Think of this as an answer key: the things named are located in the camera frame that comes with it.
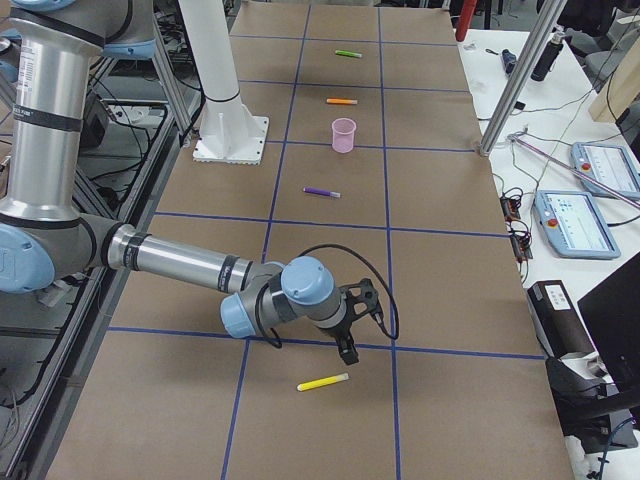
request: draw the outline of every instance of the label sticker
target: label sticker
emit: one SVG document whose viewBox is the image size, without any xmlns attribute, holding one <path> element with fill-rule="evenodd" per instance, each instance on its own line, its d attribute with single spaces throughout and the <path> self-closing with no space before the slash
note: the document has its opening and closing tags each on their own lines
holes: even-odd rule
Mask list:
<svg viewBox="0 0 640 480">
<path fill-rule="evenodd" d="M 39 45 L 23 46 L 20 50 L 20 70 L 16 88 L 31 92 L 35 80 L 36 59 L 39 56 Z"/>
<path fill-rule="evenodd" d="M 545 285 L 554 310 L 571 310 L 571 305 L 560 285 Z"/>
</svg>

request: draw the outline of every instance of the yellow marker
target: yellow marker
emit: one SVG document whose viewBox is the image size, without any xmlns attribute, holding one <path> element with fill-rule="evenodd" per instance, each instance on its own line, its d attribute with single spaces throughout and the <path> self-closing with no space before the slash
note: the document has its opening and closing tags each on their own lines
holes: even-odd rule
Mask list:
<svg viewBox="0 0 640 480">
<path fill-rule="evenodd" d="M 357 100 L 350 100 L 348 98 L 327 98 L 329 105 L 357 105 Z"/>
<path fill-rule="evenodd" d="M 345 380 L 349 380 L 348 373 L 341 373 L 340 375 L 334 375 L 333 377 L 321 378 L 320 380 L 301 383 L 296 388 L 299 392 L 304 392 L 306 390 L 311 390 L 312 388 L 324 387 L 326 385 L 333 385 L 334 383 L 344 382 Z"/>
</svg>

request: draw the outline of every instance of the metal rod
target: metal rod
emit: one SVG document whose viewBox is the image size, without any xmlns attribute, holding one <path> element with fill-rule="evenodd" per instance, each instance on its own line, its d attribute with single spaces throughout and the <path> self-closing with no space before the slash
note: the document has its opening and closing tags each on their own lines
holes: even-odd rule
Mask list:
<svg viewBox="0 0 640 480">
<path fill-rule="evenodd" d="M 16 87 L 0 75 L 0 100 L 7 106 L 9 110 L 13 110 L 13 104 L 16 102 Z"/>
<path fill-rule="evenodd" d="M 155 17 L 153 18 L 153 27 L 156 38 L 156 53 L 153 56 L 153 65 L 162 82 L 162 88 L 173 111 L 173 116 L 178 124 L 180 134 L 185 135 L 189 133 L 187 130 L 191 124 L 191 117 L 189 116 L 184 97 L 180 93 L 178 82 L 173 75 L 171 61 L 165 50 L 162 33 L 160 32 L 160 27 Z"/>
<path fill-rule="evenodd" d="M 242 290 L 253 264 L 234 255 L 146 236 L 131 225 L 120 227 L 111 239 L 108 261 L 111 268 L 149 272 L 225 293 Z"/>
<path fill-rule="evenodd" d="M 566 3 L 567 0 L 544 2 L 542 11 L 538 16 L 538 21 L 522 48 L 516 68 L 509 77 L 507 86 L 502 92 L 502 96 L 482 137 L 482 142 L 479 147 L 481 155 L 488 156 L 491 150 L 493 150 L 500 132 L 504 128 L 505 123 L 507 123 L 509 115 L 513 112 L 513 107 L 518 100 L 518 95 L 520 95 L 527 79 L 535 68 L 536 62 L 542 55 L 547 37 Z"/>
<path fill-rule="evenodd" d="M 605 185 L 602 182 L 599 182 L 598 180 L 596 180 L 595 178 L 590 177 L 589 175 L 585 175 L 584 173 L 582 173 L 579 170 L 576 170 L 575 168 L 561 162 L 560 160 L 558 160 L 557 158 L 552 157 L 551 155 L 546 154 L 545 152 L 543 152 L 542 150 L 540 150 L 539 148 L 534 147 L 533 145 L 531 145 L 530 143 L 525 142 L 524 140 L 522 140 L 521 138 L 517 137 L 516 135 L 509 135 L 507 137 L 508 140 L 511 140 L 512 142 L 517 143 L 518 145 L 521 145 L 529 150 L 531 150 L 534 153 L 537 153 L 538 155 L 540 155 L 541 157 L 546 158 L 547 160 L 549 160 L 551 163 L 558 165 L 559 167 L 564 168 L 565 170 L 568 170 L 569 172 L 571 172 L 573 175 L 575 175 L 576 177 L 578 177 L 580 180 L 584 180 L 585 182 L 589 182 L 592 185 L 595 185 L 596 187 L 604 190 L 605 192 L 607 192 L 609 195 L 611 195 L 612 197 L 617 198 L 618 200 L 626 203 L 627 205 L 633 207 L 633 208 L 637 208 L 638 210 L 640 210 L 640 204 L 634 202 L 633 200 L 631 200 L 630 198 L 625 197 L 624 195 L 621 195 L 619 192 L 616 192 L 614 189 L 612 189 L 611 187 Z"/>
<path fill-rule="evenodd" d="M 14 19 L 13 23 L 22 34 L 22 52 L 9 186 L 0 200 L 0 212 L 24 220 L 75 220 L 78 211 L 71 197 L 80 144 L 78 125 L 82 124 L 89 59 L 100 48 L 31 21 Z M 27 121 L 38 112 L 65 123 L 65 128 Z"/>
</svg>

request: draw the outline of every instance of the blue tape line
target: blue tape line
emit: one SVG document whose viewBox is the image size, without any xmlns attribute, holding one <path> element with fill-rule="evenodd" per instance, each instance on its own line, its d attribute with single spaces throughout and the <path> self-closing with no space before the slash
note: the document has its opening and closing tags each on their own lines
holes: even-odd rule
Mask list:
<svg viewBox="0 0 640 480">
<path fill-rule="evenodd" d="M 264 244 L 262 246 L 262 262 L 264 263 L 269 250 L 269 239 L 271 237 L 271 226 L 273 224 L 273 214 L 276 209 L 276 200 L 278 199 L 278 190 L 280 188 L 280 178 L 282 177 L 282 167 L 284 165 L 284 155 L 287 150 L 287 138 L 289 137 L 289 128 L 291 127 L 291 117 L 293 115 L 293 104 L 296 98 L 296 90 L 298 86 L 298 79 L 300 78 L 300 66 L 302 65 L 302 55 L 304 53 L 304 42 L 307 36 L 307 30 L 309 28 L 309 18 L 311 17 L 311 5 L 307 8 L 307 18 L 304 24 L 304 32 L 302 34 L 302 42 L 300 43 L 300 53 L 298 55 L 298 65 L 296 66 L 296 76 L 294 79 L 293 92 L 291 93 L 291 101 L 289 102 L 289 113 L 287 114 L 287 126 L 284 130 L 284 143 L 282 145 L 282 151 L 280 152 L 280 161 L 278 162 L 278 173 L 276 174 L 276 183 L 273 189 L 273 197 L 271 199 L 271 209 L 269 211 L 269 223 L 267 225 L 267 232 L 264 236 Z"/>
<path fill-rule="evenodd" d="M 544 360 L 543 355 L 529 355 L 525 353 L 498 353 L 498 352 L 479 352 L 473 350 L 450 350 L 442 348 L 421 348 L 421 347 L 400 347 L 396 346 L 399 352 L 413 353 L 433 353 L 438 355 L 457 355 L 463 357 L 490 357 L 490 358 L 509 358 L 516 360 Z"/>
<path fill-rule="evenodd" d="M 242 385 L 244 384 L 244 376 L 247 370 L 247 359 L 249 357 L 249 340 L 244 342 L 244 352 L 242 354 L 242 364 L 240 365 L 240 374 L 238 375 L 238 387 L 236 388 L 236 397 L 233 401 L 233 412 L 231 414 L 231 423 L 229 424 L 229 434 L 227 436 L 227 447 L 224 451 L 224 460 L 222 462 L 222 472 L 220 480 L 227 478 L 227 470 L 229 468 L 229 458 L 231 457 L 231 447 L 233 444 L 233 434 L 236 429 L 236 420 L 238 418 L 238 409 L 240 407 L 240 395 L 242 393 Z"/>
<path fill-rule="evenodd" d="M 475 153 L 473 148 L 439 148 L 439 147 L 385 147 L 387 150 L 419 150 L 427 152 Z"/>
<path fill-rule="evenodd" d="M 110 332 L 126 332 L 126 333 L 148 333 L 155 335 L 175 335 L 179 337 L 206 337 L 206 338 L 222 338 L 231 340 L 233 337 L 225 333 L 214 332 L 190 332 L 187 330 L 166 330 L 159 328 L 143 328 L 143 327 L 108 327 Z"/>
<path fill-rule="evenodd" d="M 238 80 L 239 83 L 264 83 L 267 85 L 296 85 L 294 82 L 282 82 L 276 80 Z M 364 89 L 376 89 L 379 90 L 379 86 L 374 85 L 349 85 L 349 84 L 336 84 L 336 83 L 306 83 L 298 82 L 298 86 L 301 87 L 327 87 L 327 88 L 364 88 Z M 420 87 L 384 87 L 385 90 L 400 90 L 400 91 L 417 91 L 417 92 L 446 92 L 446 93 L 471 93 L 469 90 L 459 90 L 452 88 L 420 88 Z"/>
<path fill-rule="evenodd" d="M 382 48 L 382 20 L 380 18 L 380 9 L 377 10 L 378 15 L 378 48 L 380 50 L 380 111 L 382 117 L 382 156 L 384 167 L 384 207 L 386 218 L 386 236 L 387 236 L 387 271 L 389 272 L 389 290 L 393 294 L 393 258 L 391 252 L 391 208 L 389 198 L 389 172 L 387 168 L 387 128 L 385 121 L 385 109 L 384 109 L 384 52 Z M 395 318 L 393 311 L 390 315 L 390 327 L 394 332 L 396 328 Z M 397 357 L 396 357 L 396 342 L 391 340 L 391 380 L 392 380 L 392 397 L 393 397 L 393 432 L 394 432 L 394 447 L 395 447 L 395 465 L 396 465 L 396 480 L 402 479 L 402 450 L 400 447 L 400 408 L 398 402 L 398 369 L 397 369 Z"/>
<path fill-rule="evenodd" d="M 264 218 L 233 217 L 233 216 L 227 217 L 224 215 L 207 215 L 204 213 L 156 212 L 154 215 L 157 215 L 158 217 L 202 218 L 205 220 L 231 220 L 236 222 L 267 223 L 269 221 Z"/>
<path fill-rule="evenodd" d="M 394 232 L 436 233 L 441 235 L 462 235 L 469 237 L 509 238 L 507 233 L 462 232 L 457 230 L 436 230 L 431 228 L 391 227 Z"/>
<path fill-rule="evenodd" d="M 205 337 L 205 338 L 217 338 L 221 340 L 230 340 L 234 342 L 240 342 L 237 338 L 233 338 L 230 335 L 224 333 L 214 333 L 214 332 L 197 332 L 197 331 L 187 331 L 187 330 L 170 330 L 170 329 L 160 329 L 160 328 L 145 328 L 145 327 L 109 327 L 107 329 L 110 332 L 122 332 L 122 333 L 141 333 L 147 335 L 172 335 L 178 337 Z M 266 340 L 262 337 L 250 337 L 251 341 L 261 341 L 266 342 Z M 322 347 L 335 347 L 335 343 L 328 342 L 324 340 L 310 340 L 303 338 L 283 338 L 283 343 L 292 343 L 299 345 L 310 345 L 310 346 L 322 346 Z M 356 347 L 362 348 L 365 350 L 386 350 L 391 351 L 392 346 L 390 345 L 375 345 L 372 343 L 356 343 Z M 490 357 L 490 358 L 510 358 L 510 359 L 520 359 L 520 360 L 544 360 L 544 356 L 542 355 L 531 355 L 525 353 L 499 353 L 499 352 L 481 352 L 474 350 L 453 350 L 446 348 L 426 348 L 426 347 L 403 347 L 400 345 L 395 346 L 395 350 L 398 352 L 411 352 L 411 353 L 426 353 L 426 354 L 435 354 L 435 355 L 456 355 L 456 356 L 464 356 L 464 357 Z"/>
<path fill-rule="evenodd" d="M 0 125 L 2 125 L 7 118 L 9 118 L 13 114 L 12 111 L 9 111 L 3 118 L 0 120 Z"/>
<path fill-rule="evenodd" d="M 405 90 L 405 91 L 416 91 L 416 92 L 447 92 L 447 93 L 468 93 L 471 94 L 469 90 L 459 90 L 453 88 L 420 88 L 420 87 L 384 87 L 385 90 Z"/>
<path fill-rule="evenodd" d="M 312 40 L 315 42 L 333 42 L 333 43 L 374 43 L 374 44 L 392 44 L 392 45 L 423 45 L 426 47 L 457 47 L 455 43 L 433 43 L 433 42 L 399 42 L 392 40 L 354 40 L 354 39 L 335 39 L 335 38 L 316 38 L 316 37 L 283 37 L 283 36 L 271 36 L 271 35 L 248 35 L 248 34 L 230 34 L 231 38 L 257 38 L 257 39 L 274 39 L 274 40 Z"/>
<path fill-rule="evenodd" d="M 229 34 L 231 38 L 260 38 L 266 40 L 302 40 L 301 37 L 282 37 L 278 35 L 248 35 L 242 33 Z"/>
<path fill-rule="evenodd" d="M 204 220 L 229 220 L 234 222 L 255 222 L 255 223 L 272 223 L 282 225 L 302 225 L 316 227 L 335 227 L 335 228 L 352 228 L 360 230 L 390 230 L 392 232 L 412 232 L 412 233 L 433 233 L 437 235 L 462 235 L 470 237 L 490 237 L 490 238 L 509 238 L 506 233 L 485 233 L 485 232 L 462 232 L 457 230 L 437 230 L 432 228 L 410 228 L 410 227 L 386 227 L 379 225 L 351 225 L 348 223 L 323 223 L 302 220 L 277 220 L 264 218 L 244 218 L 244 217 L 226 217 L 224 215 L 207 215 L 200 213 L 183 213 L 183 212 L 156 212 L 159 217 L 183 217 L 183 218 L 201 218 Z"/>
<path fill-rule="evenodd" d="M 287 140 L 284 143 L 287 145 L 311 145 L 315 147 L 330 147 L 331 144 L 327 142 L 306 142 L 303 140 Z M 357 143 L 353 145 L 354 148 L 377 148 L 378 150 L 382 150 L 384 147 L 379 145 L 358 145 Z"/>
</svg>

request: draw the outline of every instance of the black box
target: black box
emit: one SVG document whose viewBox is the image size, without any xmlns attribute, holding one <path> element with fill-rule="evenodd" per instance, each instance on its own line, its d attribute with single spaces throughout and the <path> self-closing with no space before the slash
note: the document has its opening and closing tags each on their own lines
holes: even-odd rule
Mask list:
<svg viewBox="0 0 640 480">
<path fill-rule="evenodd" d="M 595 351 L 562 281 L 536 282 L 527 294 L 536 333 L 547 354 L 562 358 Z"/>
</svg>

